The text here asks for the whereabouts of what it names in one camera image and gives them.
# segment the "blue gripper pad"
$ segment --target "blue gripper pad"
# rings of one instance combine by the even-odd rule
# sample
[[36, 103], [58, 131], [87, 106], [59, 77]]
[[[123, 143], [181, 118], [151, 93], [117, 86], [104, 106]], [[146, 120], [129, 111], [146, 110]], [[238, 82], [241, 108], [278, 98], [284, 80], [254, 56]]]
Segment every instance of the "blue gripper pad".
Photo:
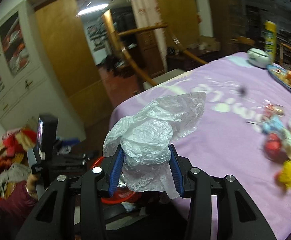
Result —
[[118, 157], [115, 160], [115, 163], [113, 165], [112, 171], [109, 176], [109, 189], [108, 193], [112, 197], [115, 191], [117, 190], [120, 175], [122, 172], [122, 166], [124, 163], [124, 151], [120, 149], [118, 153]]
[[180, 194], [180, 197], [182, 197], [184, 194], [183, 177], [182, 177], [177, 159], [173, 153], [173, 149], [172, 149], [171, 145], [169, 145], [169, 150], [171, 152], [171, 159], [169, 161], [169, 165], [170, 165], [174, 185], [176, 187], [177, 192]]

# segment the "ceiling light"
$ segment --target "ceiling light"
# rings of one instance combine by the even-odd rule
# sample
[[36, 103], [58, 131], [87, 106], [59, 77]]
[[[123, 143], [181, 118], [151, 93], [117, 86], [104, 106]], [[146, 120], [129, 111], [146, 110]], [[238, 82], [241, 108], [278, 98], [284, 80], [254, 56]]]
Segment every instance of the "ceiling light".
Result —
[[105, 7], [107, 7], [108, 5], [109, 5], [108, 3], [104, 3], [104, 4], [92, 6], [90, 8], [86, 8], [84, 10], [79, 11], [79, 13], [76, 17], [80, 17], [82, 15], [85, 15], [85, 14], [88, 14], [91, 12], [100, 11], [100, 10], [104, 9]]

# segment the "white cabinet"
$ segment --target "white cabinet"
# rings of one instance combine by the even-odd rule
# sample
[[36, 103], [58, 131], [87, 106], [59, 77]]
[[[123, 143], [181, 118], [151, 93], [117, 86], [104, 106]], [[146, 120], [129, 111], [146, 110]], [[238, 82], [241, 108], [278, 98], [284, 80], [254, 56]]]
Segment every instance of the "white cabinet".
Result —
[[0, 122], [8, 130], [50, 113], [59, 119], [59, 136], [84, 140], [83, 122], [68, 102], [38, 33], [27, 2], [0, 21]]

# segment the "person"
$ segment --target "person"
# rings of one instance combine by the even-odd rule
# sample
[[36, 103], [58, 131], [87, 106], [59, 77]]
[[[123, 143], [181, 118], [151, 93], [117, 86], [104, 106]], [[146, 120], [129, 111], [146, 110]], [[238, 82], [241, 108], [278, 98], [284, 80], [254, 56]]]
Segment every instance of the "person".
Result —
[[15, 239], [19, 229], [38, 201], [35, 183], [39, 176], [30, 174], [16, 184], [8, 199], [0, 200], [0, 240]]

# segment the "cabinet handle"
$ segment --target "cabinet handle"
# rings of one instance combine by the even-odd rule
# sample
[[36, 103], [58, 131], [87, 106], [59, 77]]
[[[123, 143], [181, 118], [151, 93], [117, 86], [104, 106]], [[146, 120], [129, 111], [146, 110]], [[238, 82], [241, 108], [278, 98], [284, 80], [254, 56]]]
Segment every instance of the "cabinet handle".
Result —
[[25, 80], [25, 88], [28, 89], [29, 86], [33, 83], [33, 81], [31, 81], [30, 83], [28, 83], [28, 80]]

